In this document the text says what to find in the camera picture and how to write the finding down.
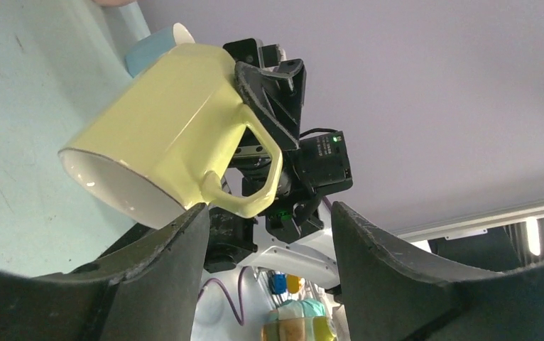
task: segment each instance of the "white table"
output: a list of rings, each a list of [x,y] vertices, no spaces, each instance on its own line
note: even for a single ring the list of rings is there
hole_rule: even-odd
[[[132,226],[57,151],[130,83],[122,56],[148,34],[135,4],[0,1],[0,269],[67,272]]]

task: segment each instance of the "yellow handle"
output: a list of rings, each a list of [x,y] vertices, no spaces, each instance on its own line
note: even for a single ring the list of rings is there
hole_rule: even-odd
[[[271,162],[268,179],[266,179],[266,183],[263,184],[262,189],[253,195],[235,197],[222,190],[219,176],[211,170],[205,174],[201,191],[203,198],[213,205],[240,217],[251,218],[264,211],[274,201],[278,188],[278,179],[280,179],[281,170],[283,169],[283,153],[257,116],[247,105],[243,105],[241,114],[243,115],[245,125],[253,132],[270,156]]]

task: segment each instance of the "purple cable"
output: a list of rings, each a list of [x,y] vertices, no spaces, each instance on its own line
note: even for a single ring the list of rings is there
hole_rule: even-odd
[[[224,291],[224,295],[226,296],[226,299],[228,300],[228,303],[230,303],[230,308],[232,308],[232,312],[234,314],[234,317],[236,318],[236,321],[239,323],[239,325],[245,325],[245,312],[243,309],[243,275],[245,274],[245,271],[247,270],[247,266],[241,269],[241,272],[239,273],[239,307],[241,308],[241,317],[239,317],[239,313],[236,311],[236,307],[234,306],[234,303],[232,303],[232,298],[230,298],[230,293],[228,293],[228,289],[226,289],[226,286],[217,278],[210,278],[207,281],[205,281],[205,284],[203,284],[203,287],[201,287],[201,291],[199,291],[199,296],[197,296],[197,303],[201,300],[201,297],[203,297],[203,293],[205,292],[205,287],[208,286],[210,283],[216,283],[222,291]]]

